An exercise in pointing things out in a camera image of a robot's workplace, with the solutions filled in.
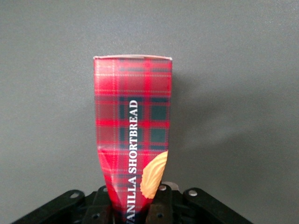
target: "black plastic mount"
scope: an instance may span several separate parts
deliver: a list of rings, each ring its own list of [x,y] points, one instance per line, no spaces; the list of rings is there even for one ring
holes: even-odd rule
[[[145,224],[252,224],[199,188],[181,194],[168,185],[159,188]],[[85,196],[70,190],[12,224],[113,224],[105,186]]]

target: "tartan pattern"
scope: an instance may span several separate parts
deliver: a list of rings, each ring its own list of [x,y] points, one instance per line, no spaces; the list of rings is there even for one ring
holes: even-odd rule
[[[137,176],[136,212],[152,200],[140,192],[143,168],[168,150],[171,60],[95,58],[94,93],[98,155],[113,207],[125,221],[128,179]],[[137,173],[128,173],[129,102],[138,102]]]

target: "shortbread cookie image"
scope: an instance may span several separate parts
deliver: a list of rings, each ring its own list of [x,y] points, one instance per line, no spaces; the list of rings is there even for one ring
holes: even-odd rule
[[[143,169],[140,191],[145,198],[155,197],[165,169],[167,155],[168,151],[160,153]]]

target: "gray background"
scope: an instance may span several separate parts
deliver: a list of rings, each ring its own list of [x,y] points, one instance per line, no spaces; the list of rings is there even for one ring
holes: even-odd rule
[[[93,56],[173,57],[164,180],[299,219],[299,2],[0,1],[0,223],[104,185]]]

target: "box top edge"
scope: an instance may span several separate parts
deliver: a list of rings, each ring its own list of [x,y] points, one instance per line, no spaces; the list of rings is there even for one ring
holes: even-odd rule
[[[151,59],[165,59],[172,61],[171,57],[155,56],[155,55],[107,55],[107,56],[95,56],[94,59],[106,59],[106,58],[151,58]]]

